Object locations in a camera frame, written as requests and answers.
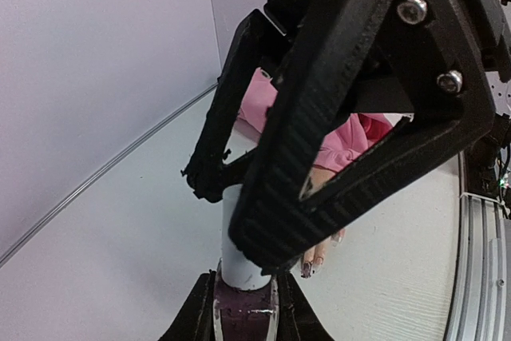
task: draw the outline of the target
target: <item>finger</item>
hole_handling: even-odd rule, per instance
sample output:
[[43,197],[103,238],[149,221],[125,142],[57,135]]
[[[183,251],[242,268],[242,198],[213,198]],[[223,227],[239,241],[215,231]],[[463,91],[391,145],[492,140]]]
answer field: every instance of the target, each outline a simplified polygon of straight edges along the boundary
[[302,277],[308,279],[312,276],[312,263],[314,262],[315,247],[309,249],[303,255]]
[[316,246],[314,254],[314,262],[312,264],[312,274],[315,275],[321,270],[325,259],[327,258],[327,249],[330,244],[330,239],[326,239]]

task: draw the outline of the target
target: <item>fingernail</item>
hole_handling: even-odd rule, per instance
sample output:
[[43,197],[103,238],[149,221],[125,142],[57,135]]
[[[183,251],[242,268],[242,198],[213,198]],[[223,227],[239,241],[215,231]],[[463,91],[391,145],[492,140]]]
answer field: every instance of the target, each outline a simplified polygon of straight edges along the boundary
[[316,275],[321,271],[321,267],[323,266],[324,259],[323,257],[317,257],[314,261],[314,265],[312,266],[312,274]]
[[341,244],[341,242],[343,241],[343,238],[344,238],[344,233],[341,233],[341,232],[335,233],[332,236],[332,243],[333,243],[334,247],[336,247],[339,244]]
[[308,279],[311,277],[312,264],[311,263],[303,263],[302,266],[302,278]]

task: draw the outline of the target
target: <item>pink sleeve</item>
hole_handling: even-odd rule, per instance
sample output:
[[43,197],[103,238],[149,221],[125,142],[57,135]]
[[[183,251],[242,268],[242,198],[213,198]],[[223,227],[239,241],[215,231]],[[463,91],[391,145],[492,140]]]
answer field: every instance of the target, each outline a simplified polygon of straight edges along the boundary
[[[273,105],[276,96],[270,79],[257,69],[241,103],[240,119],[262,133],[267,109]],[[339,172],[391,129],[392,125],[382,114],[354,113],[345,124],[325,137],[314,164]]]
[[270,83],[270,79],[257,69],[241,102],[240,119],[262,133],[266,124],[267,109],[273,105],[276,97],[277,90]]

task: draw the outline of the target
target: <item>metal screw head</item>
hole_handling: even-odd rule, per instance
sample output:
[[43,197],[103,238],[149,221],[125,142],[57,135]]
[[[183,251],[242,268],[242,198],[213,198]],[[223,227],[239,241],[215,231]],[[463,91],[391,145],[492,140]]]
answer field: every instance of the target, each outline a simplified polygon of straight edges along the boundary
[[398,6],[398,15],[406,24],[415,26],[424,22],[428,14],[426,0],[405,0]]
[[461,92],[463,86],[463,75],[455,69],[448,73],[443,73],[437,77],[438,86],[445,93],[456,94]]

